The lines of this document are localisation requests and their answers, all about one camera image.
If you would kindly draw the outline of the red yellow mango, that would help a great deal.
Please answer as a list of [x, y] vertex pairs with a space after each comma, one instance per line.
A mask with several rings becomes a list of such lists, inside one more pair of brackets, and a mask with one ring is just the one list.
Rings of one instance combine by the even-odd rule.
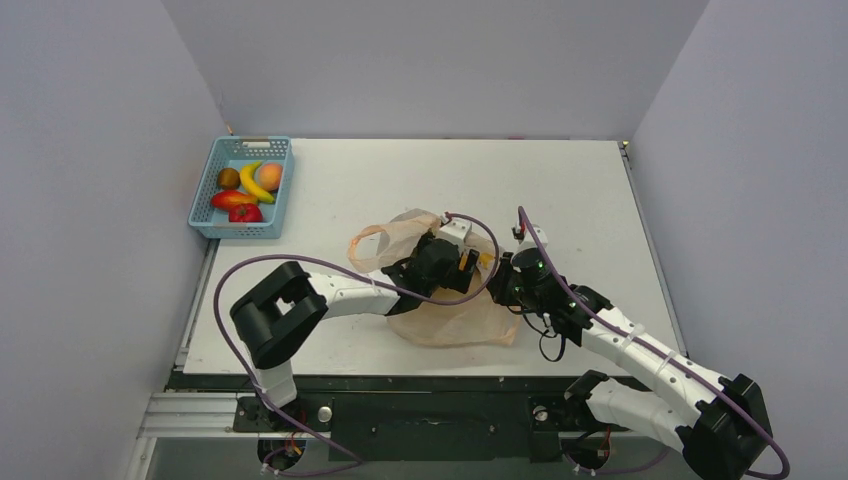
[[256, 196], [241, 192], [239, 190], [224, 190], [214, 194], [209, 204], [215, 209], [229, 212], [242, 204], [257, 205], [259, 200]]

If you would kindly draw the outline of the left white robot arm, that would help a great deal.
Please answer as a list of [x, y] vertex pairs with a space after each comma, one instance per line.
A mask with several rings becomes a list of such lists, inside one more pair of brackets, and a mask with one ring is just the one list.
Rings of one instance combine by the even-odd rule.
[[475, 274], [489, 271], [482, 248], [425, 236], [413, 253], [371, 274], [341, 267], [334, 274], [308, 272], [306, 257], [291, 255], [231, 307], [229, 315], [247, 347], [259, 416], [272, 429], [291, 427], [298, 416], [290, 360], [320, 321], [359, 314], [395, 316], [433, 303], [439, 289], [472, 298]]

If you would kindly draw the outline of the translucent orange plastic bag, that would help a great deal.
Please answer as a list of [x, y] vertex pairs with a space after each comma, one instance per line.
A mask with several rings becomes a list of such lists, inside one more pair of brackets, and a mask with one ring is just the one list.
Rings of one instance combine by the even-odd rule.
[[[426, 233], [434, 234], [441, 223], [440, 217], [426, 210], [404, 212], [388, 223], [363, 228], [350, 240], [347, 258], [356, 271], [374, 272], [412, 254], [415, 243]], [[393, 333], [412, 344], [445, 348], [509, 346], [519, 326], [519, 318], [496, 305], [486, 291], [453, 307], [424, 302], [386, 321]]]

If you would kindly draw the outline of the red tomato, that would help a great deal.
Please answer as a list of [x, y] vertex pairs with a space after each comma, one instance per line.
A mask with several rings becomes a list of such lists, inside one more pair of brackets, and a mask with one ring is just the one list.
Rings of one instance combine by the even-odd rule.
[[242, 203], [233, 206], [229, 210], [228, 221], [231, 223], [261, 223], [263, 221], [263, 214], [258, 205]]

